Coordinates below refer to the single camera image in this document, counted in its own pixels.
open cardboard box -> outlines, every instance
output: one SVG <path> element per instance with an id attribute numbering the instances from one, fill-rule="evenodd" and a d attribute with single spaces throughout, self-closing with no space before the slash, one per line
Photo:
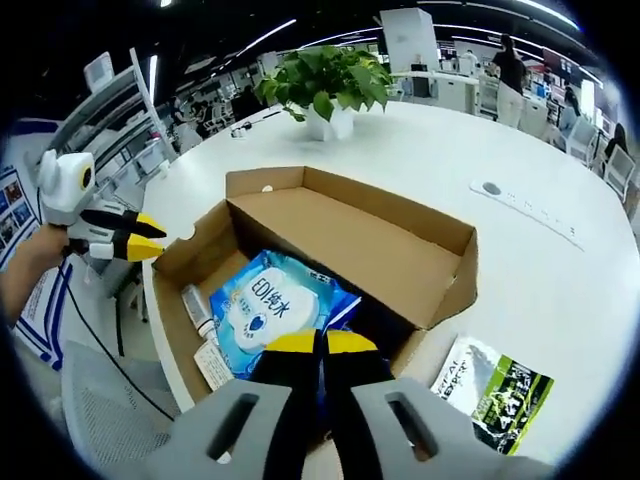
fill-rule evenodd
<path id="1" fill-rule="evenodd" d="M 195 402 L 211 390 L 193 359 L 203 340 L 180 292 L 195 284 L 208 300 L 265 248 L 361 294 L 350 325 L 391 359 L 396 375 L 427 330 L 477 295 L 476 231 L 459 220 L 313 168 L 229 173 L 227 199 L 197 221 L 193 237 L 176 240 L 154 263 L 162 323 Z"/>

hand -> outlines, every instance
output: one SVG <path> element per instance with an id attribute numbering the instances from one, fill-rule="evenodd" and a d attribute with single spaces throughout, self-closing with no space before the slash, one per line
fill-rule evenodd
<path id="1" fill-rule="evenodd" d="M 62 250 L 69 245 L 66 229 L 46 224 L 31 238 L 20 244 L 16 261 L 20 266 L 40 278 L 47 270 L 62 263 Z"/>

round white table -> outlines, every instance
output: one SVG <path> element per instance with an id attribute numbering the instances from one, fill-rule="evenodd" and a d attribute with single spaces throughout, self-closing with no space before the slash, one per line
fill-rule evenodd
<path id="1" fill-rule="evenodd" d="M 224 198 L 227 172 L 302 164 L 403 195 L 477 228 L 478 299 L 429 332 L 405 374 L 430 385 L 455 336 L 467 333 L 551 376 L 555 384 L 518 454 L 557 464 L 618 383 L 638 323 L 640 257 L 614 192 L 579 162 L 515 129 L 390 102 L 386 114 L 357 114 L 353 137 L 341 142 L 309 140 L 304 124 L 286 113 L 255 124 L 245 138 L 224 130 L 149 182 L 144 210 L 166 227 L 169 244 L 188 238 L 194 221 Z M 478 180 L 518 191 L 572 222 L 584 251 L 470 190 Z M 193 401 L 160 322 L 150 261 L 143 275 L 158 354 L 185 411 Z"/>

blue package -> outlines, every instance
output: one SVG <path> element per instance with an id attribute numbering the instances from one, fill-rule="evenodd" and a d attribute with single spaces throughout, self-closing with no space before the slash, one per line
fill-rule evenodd
<path id="1" fill-rule="evenodd" d="M 247 379 L 269 343 L 314 328 L 341 329 L 360 297 L 286 255 L 263 250 L 209 299 L 220 352 Z"/>

black cable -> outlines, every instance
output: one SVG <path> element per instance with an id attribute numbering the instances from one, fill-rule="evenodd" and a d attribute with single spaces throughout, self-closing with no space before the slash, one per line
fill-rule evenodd
<path id="1" fill-rule="evenodd" d="M 40 225 L 42 225 L 42 209 L 40 207 L 40 187 L 38 187 L 37 190 L 36 190 L 36 201 L 38 202 L 38 223 L 40 223 Z M 60 275 L 63 277 L 63 280 L 64 280 L 64 274 L 62 273 L 62 268 L 58 267 L 58 272 L 60 272 Z M 100 348 L 102 348 L 102 351 L 105 353 L 105 355 L 109 358 L 109 360 L 111 360 L 111 363 L 113 363 L 114 367 L 116 367 L 116 369 L 120 372 L 120 374 L 127 380 L 127 382 L 129 382 L 129 385 L 131 385 L 133 387 L 133 389 L 142 396 L 142 398 L 144 398 L 147 402 L 149 402 L 149 404 L 153 408 L 155 408 L 158 412 L 160 412 L 162 415 L 164 415 L 166 418 L 168 418 L 169 420 L 171 420 L 173 422 L 173 417 L 171 415 L 169 415 L 167 412 L 165 412 L 146 393 L 144 393 L 140 389 L 140 387 L 138 387 L 138 385 L 136 385 L 136 383 L 131 379 L 131 377 L 129 377 L 129 375 L 127 375 L 127 372 L 124 371 L 124 369 L 120 366 L 120 364 L 113 357 L 113 355 L 111 355 L 111 352 L 109 352 L 109 350 L 107 349 L 105 344 L 102 343 L 102 341 L 100 340 L 100 338 L 98 337 L 96 332 L 93 330 L 93 328 L 91 328 L 91 325 L 89 325 L 89 322 L 87 322 L 87 319 L 84 317 L 84 315 L 80 311 L 80 306 L 78 305 L 78 302 L 76 301 L 76 297 L 73 295 L 73 292 L 71 291 L 71 287 L 69 286 L 69 283 L 68 282 L 64 282 L 64 285 L 67 288 L 67 292 L 69 293 L 69 296 L 71 297 L 71 302 L 73 303 L 73 306 L 76 309 L 76 313 L 80 317 L 80 320 L 82 321 L 84 326 L 87 327 L 87 330 L 89 330 L 89 333 L 91 334 L 93 339 L 98 343 L 98 345 L 100 345 Z"/>

